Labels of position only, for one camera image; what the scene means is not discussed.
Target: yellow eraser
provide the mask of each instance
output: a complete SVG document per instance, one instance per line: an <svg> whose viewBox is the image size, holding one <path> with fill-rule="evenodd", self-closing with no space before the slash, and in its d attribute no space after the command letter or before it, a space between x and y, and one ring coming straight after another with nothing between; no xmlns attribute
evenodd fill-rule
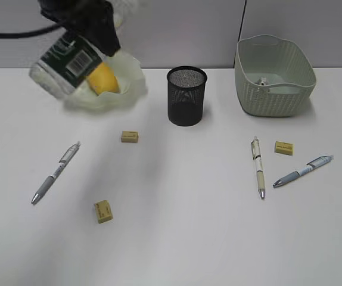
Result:
<svg viewBox="0 0 342 286"><path fill-rule="evenodd" d="M101 63L89 76L86 77L89 86L97 95L105 91L119 92L117 78L111 68Z"/></svg>
<svg viewBox="0 0 342 286"><path fill-rule="evenodd" d="M293 144L276 141L274 152L285 155L293 155Z"/></svg>
<svg viewBox="0 0 342 286"><path fill-rule="evenodd" d="M135 131L123 131L121 142L138 143L139 134Z"/></svg>
<svg viewBox="0 0 342 286"><path fill-rule="evenodd" d="M113 219L113 214L111 213L110 205L108 201L100 201L94 204L95 213L97 214L98 223L107 222Z"/></svg>

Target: gray pen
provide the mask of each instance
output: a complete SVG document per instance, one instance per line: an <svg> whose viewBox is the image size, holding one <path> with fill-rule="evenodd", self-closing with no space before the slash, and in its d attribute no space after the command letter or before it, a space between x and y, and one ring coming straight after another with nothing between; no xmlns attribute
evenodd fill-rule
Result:
<svg viewBox="0 0 342 286"><path fill-rule="evenodd" d="M332 159L334 159L333 155L319 157L319 158L311 161L310 163L308 163L302 171L300 171L300 172L295 171L295 172L290 173L289 175L286 175L283 178L279 179L277 182L275 182L273 184L273 187L277 188L277 187L283 186L283 185L285 185L291 181L294 181L295 179L298 179L299 177L306 175L307 173L311 172L312 170L315 170L316 168L321 167L321 166L331 162Z"/></svg>
<svg viewBox="0 0 342 286"><path fill-rule="evenodd" d="M73 146L71 146L68 151L62 156L62 158L59 161L59 166L57 167L57 170L53 173L53 175L48 176L47 179L42 183L41 187L38 189L38 191L35 193L35 196L33 197L31 203L37 204L39 200L48 192L50 187L53 185L54 181L58 178L58 176L61 174L61 172L65 169L65 167L68 165L70 160L73 158L73 156L77 153L78 149L80 148L81 143L77 142Z"/></svg>

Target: green label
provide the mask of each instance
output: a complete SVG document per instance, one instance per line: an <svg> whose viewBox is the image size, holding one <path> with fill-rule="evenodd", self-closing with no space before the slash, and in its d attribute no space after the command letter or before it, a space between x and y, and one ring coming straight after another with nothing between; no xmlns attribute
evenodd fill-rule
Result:
<svg viewBox="0 0 342 286"><path fill-rule="evenodd" d="M59 38L41 60L75 88L102 62L85 40L71 32Z"/></svg>

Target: basket handle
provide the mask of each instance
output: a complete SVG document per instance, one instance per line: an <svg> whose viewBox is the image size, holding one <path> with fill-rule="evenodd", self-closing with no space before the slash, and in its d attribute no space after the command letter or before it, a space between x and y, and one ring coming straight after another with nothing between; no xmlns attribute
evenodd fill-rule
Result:
<svg viewBox="0 0 342 286"><path fill-rule="evenodd" d="M254 36L244 40L250 41L254 46L278 46L283 41L276 36L267 34Z"/></svg>
<svg viewBox="0 0 342 286"><path fill-rule="evenodd" d="M273 85L258 85L254 83L254 85L256 85L257 88L264 90L265 92L271 91L271 89L274 89L274 88L289 87L289 88L294 88L294 90L298 91L300 89L309 87L309 86L296 85L294 83L288 83L288 82L287 83L275 83Z"/></svg>

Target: white pen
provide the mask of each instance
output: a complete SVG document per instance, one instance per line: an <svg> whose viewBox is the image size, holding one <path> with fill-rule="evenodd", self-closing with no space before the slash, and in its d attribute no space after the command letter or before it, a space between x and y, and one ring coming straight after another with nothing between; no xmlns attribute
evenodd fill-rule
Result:
<svg viewBox="0 0 342 286"><path fill-rule="evenodd" d="M57 170L53 173L53 175L48 176L47 179L42 183L41 187L38 189L38 191L35 193L35 196L33 197L31 203L37 204L39 200L48 192L50 187L53 185L54 181L58 178L58 176L61 174L61 172L65 169L65 167L68 165L70 160L73 158L73 156L77 153L78 149L80 148L81 143L77 142L73 146L71 146L68 151L62 156L62 158L59 161L59 166L57 167Z"/></svg>
<svg viewBox="0 0 342 286"><path fill-rule="evenodd" d="M265 199L265 181L264 181L264 173L262 170L260 142L256 136L254 137L254 140L252 141L251 145L252 145L253 160L254 160L254 163L256 164L258 189L259 189L261 199L264 200Z"/></svg>

